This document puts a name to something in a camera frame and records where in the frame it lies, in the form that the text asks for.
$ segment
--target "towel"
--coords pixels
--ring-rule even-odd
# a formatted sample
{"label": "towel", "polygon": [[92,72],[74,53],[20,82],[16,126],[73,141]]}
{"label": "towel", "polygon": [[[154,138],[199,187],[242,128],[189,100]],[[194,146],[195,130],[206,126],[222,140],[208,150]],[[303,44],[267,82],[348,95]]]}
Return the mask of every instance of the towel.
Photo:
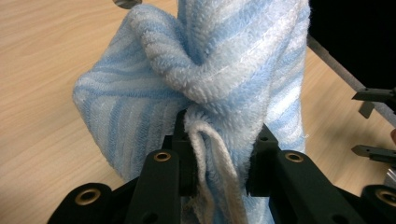
{"label": "towel", "polygon": [[245,193],[249,158],[264,122],[280,148],[304,152],[309,15],[307,0],[179,0],[177,18],[133,7],[74,102],[126,181],[187,109],[199,186],[182,222],[272,223],[268,199]]}

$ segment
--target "wooden table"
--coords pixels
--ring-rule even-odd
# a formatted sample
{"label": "wooden table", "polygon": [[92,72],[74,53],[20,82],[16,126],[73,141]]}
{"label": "wooden table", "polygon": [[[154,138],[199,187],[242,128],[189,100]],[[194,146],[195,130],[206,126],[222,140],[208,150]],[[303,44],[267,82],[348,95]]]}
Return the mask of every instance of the wooden table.
{"label": "wooden table", "polygon": [[[177,13],[176,0],[151,2]],[[70,190],[89,182],[122,185],[71,95],[125,14],[110,0],[0,2],[0,223],[46,223]],[[375,112],[364,119],[354,93],[308,50],[307,154],[336,186],[359,195],[363,186],[383,183],[388,166],[350,149],[394,145],[391,125]]]}

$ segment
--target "tabletop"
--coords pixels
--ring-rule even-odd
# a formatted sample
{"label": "tabletop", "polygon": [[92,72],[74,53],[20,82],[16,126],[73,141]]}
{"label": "tabletop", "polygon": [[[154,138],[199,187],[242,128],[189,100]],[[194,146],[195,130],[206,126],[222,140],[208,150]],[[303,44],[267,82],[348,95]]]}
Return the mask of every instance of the tabletop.
{"label": "tabletop", "polygon": [[[177,0],[144,1],[172,15]],[[110,0],[0,2],[0,223],[46,223],[72,189],[123,184],[72,101],[79,76],[100,58],[127,10]],[[358,113],[355,92],[307,49],[302,92],[306,153],[335,186],[360,195],[386,164],[351,148],[394,149],[393,127]]]}

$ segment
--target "light blue towel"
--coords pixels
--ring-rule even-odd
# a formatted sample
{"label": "light blue towel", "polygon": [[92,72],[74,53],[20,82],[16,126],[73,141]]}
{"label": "light blue towel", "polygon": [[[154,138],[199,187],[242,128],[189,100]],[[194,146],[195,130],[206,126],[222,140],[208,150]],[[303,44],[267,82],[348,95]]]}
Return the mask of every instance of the light blue towel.
{"label": "light blue towel", "polygon": [[304,151],[309,13],[307,0],[179,0],[177,19],[133,7],[74,101],[125,180],[187,108],[199,195],[183,204],[183,222],[271,223],[268,201],[245,193],[249,157],[264,122],[282,149]]}

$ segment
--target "silver round object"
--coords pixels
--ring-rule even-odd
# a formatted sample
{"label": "silver round object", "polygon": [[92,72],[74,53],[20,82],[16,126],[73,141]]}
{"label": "silver round object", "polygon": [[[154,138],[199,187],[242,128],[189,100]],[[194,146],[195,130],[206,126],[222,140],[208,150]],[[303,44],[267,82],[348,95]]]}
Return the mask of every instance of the silver round object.
{"label": "silver round object", "polygon": [[131,9],[132,7],[142,4],[142,0],[113,0],[118,7]]}

